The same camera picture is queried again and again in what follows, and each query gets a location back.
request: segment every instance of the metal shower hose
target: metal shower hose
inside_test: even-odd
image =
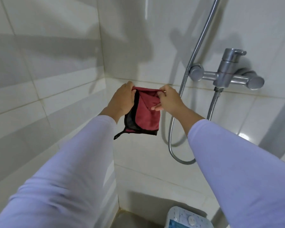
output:
[[[203,31],[201,32],[201,35],[200,35],[200,37],[198,39],[198,42],[196,43],[195,49],[194,49],[194,51],[193,51],[193,53],[191,55],[190,61],[189,61],[188,65],[187,65],[187,68],[186,68],[186,71],[185,71],[185,74],[184,74],[184,77],[183,77],[183,81],[181,83],[180,91],[178,92],[180,97],[182,97],[182,95],[183,95],[183,92],[184,92],[184,89],[185,89],[185,85],[186,85],[186,82],[187,82],[187,79],[188,79],[188,75],[189,75],[189,72],[190,72],[191,65],[194,62],[195,57],[196,57],[196,55],[197,55],[197,53],[198,53],[198,51],[199,51],[199,49],[201,47],[201,44],[202,44],[202,42],[203,42],[203,40],[205,38],[205,35],[206,35],[207,31],[209,29],[209,26],[210,26],[210,24],[212,22],[213,16],[214,16],[214,14],[216,12],[217,6],[219,5],[219,1],[220,0],[214,0],[212,8],[211,8],[211,11],[210,11],[209,16],[207,18],[206,24],[205,24],[205,26],[203,28]],[[172,117],[171,121],[170,121],[170,126],[169,126],[169,134],[168,134],[168,148],[169,148],[169,152],[170,152],[171,156],[176,161],[178,161],[179,163],[182,163],[184,165],[194,164],[195,163],[195,159],[193,159],[191,161],[183,161],[183,160],[179,159],[178,157],[176,157],[175,154],[172,151],[171,138],[172,138],[172,129],[173,129],[174,120],[175,120],[175,118]]]

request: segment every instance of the bathroom wall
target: bathroom wall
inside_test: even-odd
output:
[[[98,0],[107,97],[127,80],[179,90],[212,2]],[[196,61],[216,71],[225,48],[246,50],[240,67],[254,69],[265,85],[259,91],[230,86],[213,122],[285,160],[285,0],[221,0]],[[213,88],[210,81],[188,80],[183,101],[206,117]],[[198,165],[181,165],[168,152],[170,118],[162,112],[157,136],[124,134],[114,142],[119,205],[159,224],[175,201],[212,219],[219,205]],[[179,158],[193,158],[178,122],[172,143]]]
[[[96,0],[0,0],[0,211],[106,106]],[[97,227],[118,210],[107,166]]]

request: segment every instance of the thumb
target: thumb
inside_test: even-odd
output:
[[[134,102],[136,90],[132,90],[131,92],[131,100]]]
[[[166,95],[163,93],[163,92],[161,92],[161,91],[158,91],[157,92],[157,95],[158,95],[158,97],[160,98],[160,99],[162,99],[162,98],[164,98]]]

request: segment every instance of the chrome faucet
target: chrome faucet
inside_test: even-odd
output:
[[[193,81],[211,80],[215,85],[215,91],[227,88],[229,84],[243,85],[251,90],[262,88],[265,81],[258,76],[255,71],[248,68],[237,69],[241,56],[245,56],[246,51],[241,49],[225,49],[221,63],[217,72],[205,71],[203,66],[194,63],[191,66],[189,77]]]

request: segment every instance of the white sleeve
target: white sleeve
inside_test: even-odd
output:
[[[205,119],[188,141],[231,227],[285,227],[285,162]]]
[[[115,127],[109,116],[93,118],[11,196],[0,228],[93,227]]]

